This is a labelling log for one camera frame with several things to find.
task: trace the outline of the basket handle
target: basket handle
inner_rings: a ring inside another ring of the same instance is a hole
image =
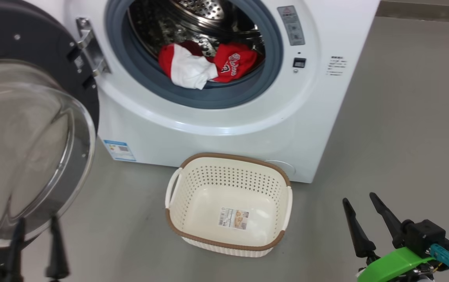
[[[174,187],[174,183],[176,182],[177,177],[181,173],[181,170],[183,170],[183,168],[178,168],[176,171],[174,171],[174,174],[172,175],[172,177],[169,180],[169,185],[167,185],[167,192],[165,193],[165,208],[166,209],[168,209],[170,206],[172,189]]]
[[[285,220],[283,221],[282,230],[287,229],[287,225],[289,225],[290,213],[292,212],[292,188],[287,186],[287,189],[287,212],[285,213]]]

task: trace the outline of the green mount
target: green mount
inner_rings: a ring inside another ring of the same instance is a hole
[[[432,259],[432,257],[418,257],[408,248],[399,248],[369,264],[358,276],[357,281],[386,282]]]

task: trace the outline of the concrete floor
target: concrete floor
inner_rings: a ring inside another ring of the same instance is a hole
[[[263,258],[191,246],[167,225],[174,168],[113,161],[99,143],[88,182],[62,217],[67,282],[355,281],[342,199],[377,254],[393,247],[369,192],[398,219],[430,219],[449,237],[449,23],[376,18],[313,184],[294,183],[283,241]],[[49,235],[23,254],[26,281],[44,280]],[[449,281],[449,272],[436,275]]]

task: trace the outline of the white cloth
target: white cloth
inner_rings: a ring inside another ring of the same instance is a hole
[[[217,77],[216,65],[204,56],[194,56],[186,48],[173,44],[170,78],[175,85],[202,90],[207,80]]]

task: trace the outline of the product sticker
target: product sticker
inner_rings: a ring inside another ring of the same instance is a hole
[[[221,213],[219,214],[219,225],[245,230],[247,229],[248,218],[248,211],[221,208]]]
[[[135,162],[135,157],[130,151],[127,143],[104,140],[104,145],[113,159],[117,159],[119,161],[130,161]]]

